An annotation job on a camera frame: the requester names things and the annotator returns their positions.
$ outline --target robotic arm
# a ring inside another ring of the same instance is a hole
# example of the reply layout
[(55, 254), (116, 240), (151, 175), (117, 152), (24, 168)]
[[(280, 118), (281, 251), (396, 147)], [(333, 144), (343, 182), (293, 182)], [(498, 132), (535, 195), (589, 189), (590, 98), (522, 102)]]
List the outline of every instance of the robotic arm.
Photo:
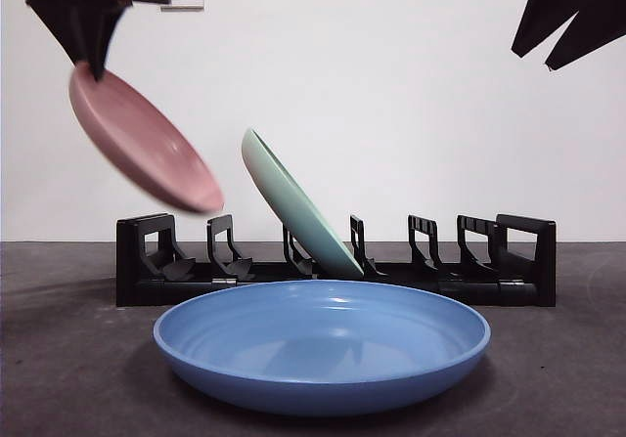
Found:
[(117, 21), (133, 2), (171, 0), (26, 0), (66, 50), (73, 63), (87, 61), (99, 80)]

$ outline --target mint green plate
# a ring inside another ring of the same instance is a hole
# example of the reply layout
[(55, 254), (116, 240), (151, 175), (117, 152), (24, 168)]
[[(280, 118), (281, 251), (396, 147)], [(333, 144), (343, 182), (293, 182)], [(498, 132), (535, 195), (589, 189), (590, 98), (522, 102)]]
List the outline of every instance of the mint green plate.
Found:
[(256, 188), (313, 259), (339, 279), (363, 278), (363, 270), (352, 253), (252, 129), (244, 135), (242, 157)]

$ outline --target dish rack slot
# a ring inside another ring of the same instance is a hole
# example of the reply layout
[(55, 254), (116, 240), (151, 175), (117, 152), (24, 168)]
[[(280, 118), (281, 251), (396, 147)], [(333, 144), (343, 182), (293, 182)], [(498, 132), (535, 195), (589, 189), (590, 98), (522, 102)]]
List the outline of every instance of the dish rack slot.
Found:
[[(468, 304), (556, 304), (557, 225), (553, 221), (499, 214), (495, 221), (457, 216), (460, 258), (445, 262), (439, 255), (434, 220), (408, 216), (407, 262), (377, 261), (368, 257), (365, 223), (351, 215), (350, 241), (354, 257), (365, 273), (362, 281), (398, 284), (446, 295)], [(537, 236), (534, 258), (509, 250), (509, 230)], [(117, 221), (116, 303), (118, 306), (174, 304), (197, 295), (237, 285), (332, 279), (299, 247), (294, 235), (283, 227), (284, 261), (270, 262), (245, 257), (233, 235), (230, 214), (206, 223), (207, 261), (185, 255), (176, 241), (173, 215), (160, 213)], [(226, 232), (225, 248), (217, 236)], [(481, 262), (470, 250), (466, 232), (487, 237), (489, 261)], [(146, 253), (145, 236), (158, 233), (157, 250)], [(416, 233), (428, 236), (428, 255), (418, 248)]]

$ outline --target pink plate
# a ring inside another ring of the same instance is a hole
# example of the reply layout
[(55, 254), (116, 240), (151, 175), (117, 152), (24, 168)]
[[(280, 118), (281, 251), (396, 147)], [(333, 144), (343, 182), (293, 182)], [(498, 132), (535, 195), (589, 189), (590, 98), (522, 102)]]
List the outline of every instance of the pink plate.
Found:
[(171, 122), (139, 92), (105, 71), (96, 82), (76, 63), (69, 100), (100, 151), (148, 193), (192, 212), (224, 206), (222, 192), (200, 156)]

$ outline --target black object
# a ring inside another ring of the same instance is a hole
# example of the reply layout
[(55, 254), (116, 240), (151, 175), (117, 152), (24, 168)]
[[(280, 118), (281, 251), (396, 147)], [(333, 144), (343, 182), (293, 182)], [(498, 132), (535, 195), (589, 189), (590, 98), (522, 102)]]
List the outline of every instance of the black object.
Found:
[(528, 0), (513, 51), (525, 56), (574, 15), (546, 59), (550, 69), (566, 66), (626, 34), (626, 0)]
[[(508, 230), (536, 234), (534, 259), (513, 253)], [(557, 226), (555, 222), (500, 214), (495, 221), (457, 217), (459, 262), (438, 254), (436, 222), (408, 218), (410, 262), (377, 262), (368, 258), (364, 223), (350, 217), (351, 242), (364, 281), (405, 285), (446, 295), (468, 304), (556, 304)], [(226, 232), (226, 243), (216, 237)], [(490, 262), (481, 263), (466, 243), (466, 232), (487, 237)], [(145, 236), (158, 233), (156, 250), (146, 251)], [(418, 248), (416, 233), (428, 236), (429, 258)], [(296, 279), (328, 279), (320, 266), (283, 229), (284, 262), (243, 257), (233, 236), (233, 219), (224, 215), (206, 225), (208, 262), (185, 256), (176, 242), (174, 217), (155, 214), (117, 221), (117, 305), (168, 305), (222, 288)]]
[(170, 0), (26, 0), (26, 4), (61, 43), (71, 61), (87, 61), (94, 77), (100, 79), (115, 26), (133, 1), (170, 3)]

